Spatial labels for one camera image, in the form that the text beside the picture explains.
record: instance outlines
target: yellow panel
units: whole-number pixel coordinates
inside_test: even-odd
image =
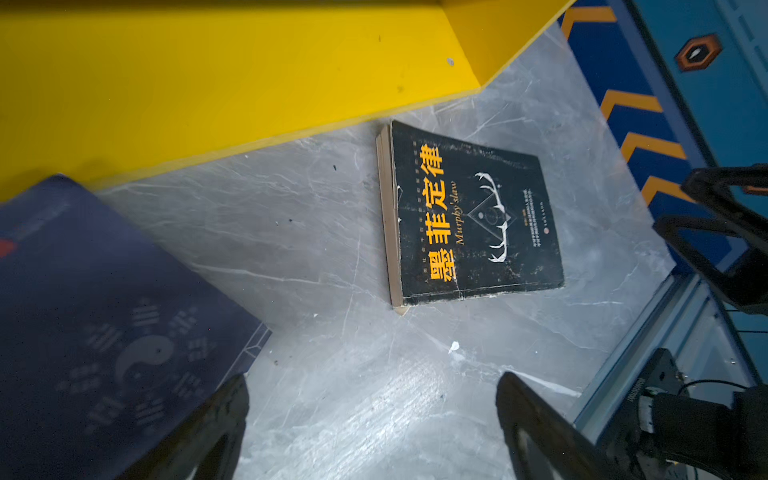
[[[575,0],[444,0],[443,7],[482,85],[518,57]]]
[[[437,4],[249,5],[1,13],[0,199],[55,172],[103,187],[480,87]]]

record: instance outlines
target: marble table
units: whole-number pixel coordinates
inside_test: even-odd
[[[557,27],[483,93],[397,118],[539,157],[564,288],[398,316],[376,168],[386,120],[99,193],[274,331],[247,380],[239,480],[514,478],[499,376],[566,412],[672,267]]]

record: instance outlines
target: book's worn edge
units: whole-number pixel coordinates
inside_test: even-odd
[[[384,221],[384,245],[389,274],[389,296],[396,311],[403,307],[402,281],[400,280],[400,225],[397,214],[397,180],[395,156],[392,151],[392,125],[387,124],[376,137],[376,156],[379,159],[379,186],[382,195]]]

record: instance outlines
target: black book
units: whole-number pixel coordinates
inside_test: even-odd
[[[376,147],[393,306],[563,285],[536,157],[398,121]]]

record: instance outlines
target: black cable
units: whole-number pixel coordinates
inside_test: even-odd
[[[688,382],[685,385],[680,387],[680,390],[677,391],[677,394],[680,395],[686,388],[692,385],[696,385],[697,383],[724,383],[726,385],[730,386],[737,386],[740,389],[747,389],[744,385],[739,385],[738,383],[728,382],[726,380],[696,380],[695,382]]]

